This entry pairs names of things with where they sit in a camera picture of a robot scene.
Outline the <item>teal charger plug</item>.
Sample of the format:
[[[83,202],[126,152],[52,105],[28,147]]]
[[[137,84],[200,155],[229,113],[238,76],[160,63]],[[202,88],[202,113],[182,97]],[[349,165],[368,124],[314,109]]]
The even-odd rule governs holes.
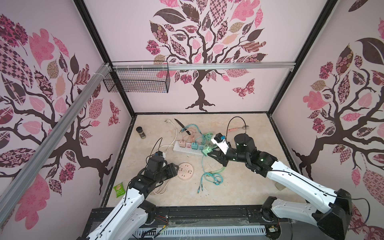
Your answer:
[[[199,144],[198,143],[191,143],[191,149],[192,150],[198,150],[199,149]]]

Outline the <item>pink charger plug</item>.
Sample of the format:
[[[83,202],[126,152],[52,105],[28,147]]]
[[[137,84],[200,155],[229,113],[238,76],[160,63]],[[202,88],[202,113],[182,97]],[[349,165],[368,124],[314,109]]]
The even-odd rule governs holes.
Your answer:
[[[187,143],[184,140],[179,141],[180,148],[185,148]]]

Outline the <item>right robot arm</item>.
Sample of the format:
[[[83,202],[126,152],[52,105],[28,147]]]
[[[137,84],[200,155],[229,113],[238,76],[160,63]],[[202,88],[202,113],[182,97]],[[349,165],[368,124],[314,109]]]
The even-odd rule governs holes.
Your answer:
[[[214,149],[207,155],[224,167],[228,162],[240,162],[252,172],[283,185],[304,198],[307,203],[287,202],[268,197],[260,214],[266,222],[292,219],[317,226],[334,240],[346,237],[352,218],[352,198],[349,192],[335,191],[295,172],[269,153],[259,151],[253,138],[246,133],[234,138],[235,146],[222,134],[216,134],[211,142]]]

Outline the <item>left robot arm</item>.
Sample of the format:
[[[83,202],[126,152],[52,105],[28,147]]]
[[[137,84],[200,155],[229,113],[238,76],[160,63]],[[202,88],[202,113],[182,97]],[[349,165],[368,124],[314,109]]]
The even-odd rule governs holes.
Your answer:
[[[146,222],[152,223],[156,206],[146,200],[164,181],[178,175],[179,166],[168,163],[164,156],[151,156],[139,173],[132,178],[125,195],[109,215],[79,240],[128,240]]]

